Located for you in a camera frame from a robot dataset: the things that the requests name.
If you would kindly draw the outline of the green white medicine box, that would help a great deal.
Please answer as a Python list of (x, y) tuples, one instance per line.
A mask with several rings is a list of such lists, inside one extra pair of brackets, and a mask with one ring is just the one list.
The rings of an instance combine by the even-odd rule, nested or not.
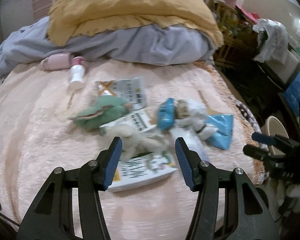
[(139, 132), (147, 131), (154, 128), (156, 124), (151, 119), (150, 115), (145, 109), (140, 109), (138, 111), (132, 111), (128, 115), (125, 115), (119, 119), (112, 122), (104, 124), (99, 127), (101, 134), (105, 135), (111, 127), (116, 125), (129, 125), (135, 127)]

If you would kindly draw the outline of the white orange snack bag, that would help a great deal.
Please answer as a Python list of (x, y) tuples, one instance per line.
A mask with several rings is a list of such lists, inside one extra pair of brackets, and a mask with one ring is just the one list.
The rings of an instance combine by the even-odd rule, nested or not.
[(140, 110), (147, 106), (146, 90), (143, 78), (118, 79), (96, 82), (98, 96), (111, 95), (133, 105), (132, 110)]

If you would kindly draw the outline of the beige trash bin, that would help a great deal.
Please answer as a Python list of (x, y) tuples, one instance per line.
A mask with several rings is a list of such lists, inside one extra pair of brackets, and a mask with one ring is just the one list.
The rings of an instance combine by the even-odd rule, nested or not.
[[(285, 138), (289, 138), (281, 121), (272, 115), (266, 119), (265, 124), (261, 127), (261, 132), (265, 135), (281, 135)], [(268, 148), (272, 155), (285, 155), (281, 150), (278, 150), (274, 146), (268, 146)]]

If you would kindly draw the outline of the light blue plastic package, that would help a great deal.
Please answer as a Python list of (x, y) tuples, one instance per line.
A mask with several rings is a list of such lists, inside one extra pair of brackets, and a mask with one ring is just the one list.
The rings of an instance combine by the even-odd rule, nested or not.
[(207, 141), (216, 148), (228, 150), (232, 141), (234, 116), (227, 114), (208, 115), (206, 122), (217, 128), (217, 131), (207, 138)]

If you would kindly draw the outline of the blue storage box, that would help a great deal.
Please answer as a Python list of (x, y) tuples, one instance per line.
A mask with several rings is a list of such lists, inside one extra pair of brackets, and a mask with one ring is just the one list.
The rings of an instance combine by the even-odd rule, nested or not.
[(300, 72), (297, 74), (293, 82), (289, 85), (283, 96), (287, 100), (290, 108), (296, 116), (299, 115), (299, 102), (300, 102)]

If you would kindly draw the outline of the white paper leaflet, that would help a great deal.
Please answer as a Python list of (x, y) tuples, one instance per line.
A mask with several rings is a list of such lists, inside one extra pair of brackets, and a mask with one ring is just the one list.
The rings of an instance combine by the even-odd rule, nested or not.
[(182, 137), (188, 148), (196, 152), (200, 156), (201, 160), (210, 161), (201, 140), (192, 127), (174, 127), (170, 129), (169, 133), (173, 141), (175, 141), (178, 137)]

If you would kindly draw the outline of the white crumpled plastic bag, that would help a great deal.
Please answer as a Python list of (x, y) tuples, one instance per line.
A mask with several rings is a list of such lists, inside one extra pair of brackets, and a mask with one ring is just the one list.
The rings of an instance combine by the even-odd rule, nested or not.
[(212, 137), (218, 128), (207, 122), (207, 110), (204, 104), (192, 99), (179, 99), (175, 107), (176, 126), (192, 128), (201, 140)]

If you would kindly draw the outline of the blue snack wrapper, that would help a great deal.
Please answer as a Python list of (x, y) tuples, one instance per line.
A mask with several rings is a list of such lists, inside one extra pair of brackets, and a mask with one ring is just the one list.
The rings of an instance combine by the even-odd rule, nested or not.
[(170, 129), (174, 125), (174, 116), (174, 99), (168, 98), (158, 109), (157, 127), (161, 131)]

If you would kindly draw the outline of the white milk carton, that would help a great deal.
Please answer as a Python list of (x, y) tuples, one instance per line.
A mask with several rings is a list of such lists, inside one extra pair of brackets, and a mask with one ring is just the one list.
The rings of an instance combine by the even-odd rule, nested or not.
[(119, 161), (111, 192), (146, 186), (171, 176), (177, 170), (173, 156), (168, 151), (142, 154), (127, 162)]

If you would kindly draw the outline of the wooden crib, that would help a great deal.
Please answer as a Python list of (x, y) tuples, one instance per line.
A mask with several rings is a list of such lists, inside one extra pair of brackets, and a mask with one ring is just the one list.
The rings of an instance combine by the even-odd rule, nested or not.
[(238, 8), (226, 5), (223, 0), (203, 1), (213, 12), (224, 38), (224, 45), (213, 55), (215, 65), (231, 68), (251, 61), (258, 52), (254, 23)]

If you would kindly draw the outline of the white plastic bag on chair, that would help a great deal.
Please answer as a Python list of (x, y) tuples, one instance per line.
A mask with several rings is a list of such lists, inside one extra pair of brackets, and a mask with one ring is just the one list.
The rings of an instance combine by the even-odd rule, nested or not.
[(259, 54), (254, 61), (276, 61), (284, 64), (288, 54), (288, 33), (285, 26), (270, 19), (258, 19), (253, 25), (253, 31), (257, 33), (257, 48)]

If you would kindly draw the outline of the pink quilted bed cover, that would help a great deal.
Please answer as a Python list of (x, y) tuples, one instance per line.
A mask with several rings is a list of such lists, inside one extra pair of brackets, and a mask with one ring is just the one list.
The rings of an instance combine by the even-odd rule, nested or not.
[[(156, 67), (116, 60), (95, 62), (87, 71), (85, 87), (70, 94), (67, 71), (45, 72), (36, 64), (21, 64), (0, 86), (1, 213), (21, 222), (54, 168), (81, 167), (109, 146), (99, 132), (85, 132), (69, 117), (93, 103), (98, 81), (134, 77), (143, 79), (151, 119), (168, 98), (189, 98), (205, 103), (210, 110), (233, 115), (229, 150), (206, 145), (206, 153), (215, 167), (241, 167), (253, 182), (260, 181), (262, 164), (242, 151), (251, 142), (253, 128), (212, 65), (198, 62)], [(100, 198), (112, 239), (184, 239), (197, 195), (177, 171), (137, 189), (101, 192)]]

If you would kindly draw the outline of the beige plush bear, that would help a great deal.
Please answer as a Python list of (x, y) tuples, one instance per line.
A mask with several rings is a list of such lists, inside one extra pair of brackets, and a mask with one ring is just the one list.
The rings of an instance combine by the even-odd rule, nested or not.
[(122, 140), (122, 153), (120, 160), (127, 162), (144, 153), (161, 153), (168, 150), (169, 142), (156, 128), (148, 132), (140, 132), (135, 127), (120, 124), (111, 127), (106, 137), (112, 141), (114, 137)]

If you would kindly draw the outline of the green plush toy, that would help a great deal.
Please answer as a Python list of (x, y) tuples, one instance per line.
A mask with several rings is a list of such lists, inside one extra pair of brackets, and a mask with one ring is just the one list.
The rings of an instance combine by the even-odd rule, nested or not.
[(92, 131), (127, 115), (132, 108), (132, 103), (112, 95), (104, 95), (98, 97), (89, 108), (69, 117), (69, 120), (80, 128)]

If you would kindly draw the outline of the grey folded blanket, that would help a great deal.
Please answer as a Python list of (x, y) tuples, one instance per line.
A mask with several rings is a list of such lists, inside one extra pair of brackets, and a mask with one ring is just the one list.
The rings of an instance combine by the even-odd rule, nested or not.
[(181, 24), (161, 28), (157, 24), (77, 36), (58, 46), (47, 38), (49, 18), (12, 32), (0, 45), (0, 78), (17, 65), (57, 53), (73, 53), (93, 62), (103, 56), (119, 61), (166, 66), (205, 60), (216, 46), (202, 31)]

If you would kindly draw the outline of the white bottle pink cap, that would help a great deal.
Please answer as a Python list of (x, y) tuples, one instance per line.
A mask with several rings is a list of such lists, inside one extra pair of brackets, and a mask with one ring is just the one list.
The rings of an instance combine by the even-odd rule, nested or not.
[(81, 56), (74, 57), (71, 60), (69, 87), (72, 90), (82, 89), (84, 87), (84, 75), (86, 71), (85, 59)]

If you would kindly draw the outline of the pink small pouch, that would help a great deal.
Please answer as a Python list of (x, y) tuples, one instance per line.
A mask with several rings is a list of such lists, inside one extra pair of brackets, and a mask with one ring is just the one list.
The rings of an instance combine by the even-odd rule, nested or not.
[(40, 64), (43, 70), (64, 70), (71, 67), (71, 61), (73, 58), (73, 55), (70, 53), (57, 53), (43, 59)]

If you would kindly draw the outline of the yellow embroidered pillow cover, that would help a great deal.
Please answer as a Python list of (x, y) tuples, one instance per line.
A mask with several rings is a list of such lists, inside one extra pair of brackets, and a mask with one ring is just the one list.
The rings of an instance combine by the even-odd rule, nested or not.
[(76, 36), (94, 36), (106, 30), (157, 24), (181, 24), (204, 32), (216, 47), (223, 35), (203, 0), (57, 0), (49, 11), (47, 36), (58, 46)]

